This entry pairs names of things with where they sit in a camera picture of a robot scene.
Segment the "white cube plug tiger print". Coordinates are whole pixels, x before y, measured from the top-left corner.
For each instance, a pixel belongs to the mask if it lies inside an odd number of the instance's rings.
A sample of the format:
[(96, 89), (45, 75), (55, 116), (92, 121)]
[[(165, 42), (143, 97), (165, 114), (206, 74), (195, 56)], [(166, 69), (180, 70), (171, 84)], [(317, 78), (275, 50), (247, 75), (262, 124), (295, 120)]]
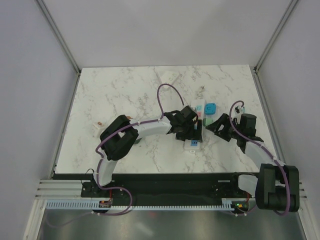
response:
[(103, 122), (101, 121), (93, 122), (91, 126), (92, 136), (94, 138), (98, 138), (105, 129), (106, 129), (106, 125)]

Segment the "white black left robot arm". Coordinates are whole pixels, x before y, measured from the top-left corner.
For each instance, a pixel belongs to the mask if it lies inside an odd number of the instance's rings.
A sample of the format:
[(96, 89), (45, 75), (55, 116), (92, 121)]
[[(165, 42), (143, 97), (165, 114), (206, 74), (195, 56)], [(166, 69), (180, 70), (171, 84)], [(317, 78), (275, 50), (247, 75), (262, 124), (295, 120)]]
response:
[(138, 140), (175, 134), (176, 140), (201, 143), (202, 125), (202, 118), (189, 105), (182, 110), (162, 112), (159, 118), (142, 121), (129, 119), (124, 114), (118, 116), (99, 136), (100, 143), (95, 151), (101, 159), (94, 173), (92, 191), (99, 197), (109, 193), (117, 161), (123, 159)]

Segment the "green small adapter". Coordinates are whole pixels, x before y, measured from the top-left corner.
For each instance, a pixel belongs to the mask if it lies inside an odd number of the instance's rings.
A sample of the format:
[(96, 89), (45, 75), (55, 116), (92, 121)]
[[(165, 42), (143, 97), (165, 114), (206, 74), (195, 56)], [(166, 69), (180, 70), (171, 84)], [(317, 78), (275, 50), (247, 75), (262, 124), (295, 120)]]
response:
[(214, 122), (214, 120), (210, 117), (206, 117), (203, 119), (202, 125), (204, 127), (211, 125)]

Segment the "white long power strip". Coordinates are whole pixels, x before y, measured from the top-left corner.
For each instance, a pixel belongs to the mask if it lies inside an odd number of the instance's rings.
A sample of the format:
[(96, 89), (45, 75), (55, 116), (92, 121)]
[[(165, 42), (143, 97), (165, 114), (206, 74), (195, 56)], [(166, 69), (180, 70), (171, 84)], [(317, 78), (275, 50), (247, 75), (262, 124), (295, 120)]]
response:
[(202, 85), (196, 92), (195, 99), (191, 102), (190, 107), (197, 113), (196, 122), (192, 139), (186, 139), (184, 150), (192, 154), (201, 150), (203, 142), (203, 118), (205, 115), (205, 99), (203, 96), (205, 86)]

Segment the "green cube plug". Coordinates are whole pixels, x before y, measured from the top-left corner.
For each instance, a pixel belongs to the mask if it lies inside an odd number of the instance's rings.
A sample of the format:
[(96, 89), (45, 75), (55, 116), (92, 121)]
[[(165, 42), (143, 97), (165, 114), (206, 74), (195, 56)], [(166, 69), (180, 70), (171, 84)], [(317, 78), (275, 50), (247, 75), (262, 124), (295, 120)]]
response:
[(140, 141), (141, 141), (141, 138), (140, 138), (140, 139), (137, 139), (137, 140), (134, 142), (134, 145), (139, 144)]

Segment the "blue small adapter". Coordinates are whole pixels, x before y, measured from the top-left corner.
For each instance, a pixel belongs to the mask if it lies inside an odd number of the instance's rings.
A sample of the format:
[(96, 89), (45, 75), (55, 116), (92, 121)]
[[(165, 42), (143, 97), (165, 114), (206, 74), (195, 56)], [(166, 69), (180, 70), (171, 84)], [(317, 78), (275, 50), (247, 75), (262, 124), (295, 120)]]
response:
[(213, 102), (207, 103), (204, 106), (204, 114), (205, 115), (208, 115), (208, 116), (214, 115), (216, 113), (216, 110), (217, 110), (217, 106)]

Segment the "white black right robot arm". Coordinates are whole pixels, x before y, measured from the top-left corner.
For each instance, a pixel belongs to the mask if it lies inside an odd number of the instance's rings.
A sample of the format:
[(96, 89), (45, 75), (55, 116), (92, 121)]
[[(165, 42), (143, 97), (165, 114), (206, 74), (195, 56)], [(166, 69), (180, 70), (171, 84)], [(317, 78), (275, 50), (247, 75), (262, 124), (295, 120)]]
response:
[(270, 153), (264, 141), (256, 136), (256, 121), (257, 117), (253, 114), (242, 113), (230, 118), (224, 113), (205, 127), (227, 142), (234, 139), (240, 150), (259, 169), (257, 176), (239, 174), (229, 184), (229, 191), (235, 197), (245, 192), (254, 195), (256, 205), (261, 210), (272, 210), (278, 215), (295, 213), (300, 208), (299, 170), (284, 164)]

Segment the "white triangular power strip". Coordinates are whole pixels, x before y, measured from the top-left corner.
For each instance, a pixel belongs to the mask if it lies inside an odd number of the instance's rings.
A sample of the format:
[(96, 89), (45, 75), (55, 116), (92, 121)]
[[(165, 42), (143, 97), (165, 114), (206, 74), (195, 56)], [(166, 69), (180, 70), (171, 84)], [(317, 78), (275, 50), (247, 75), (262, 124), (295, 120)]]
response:
[(160, 70), (156, 73), (160, 84), (170, 84), (173, 85), (181, 76), (177, 71), (171, 70)]

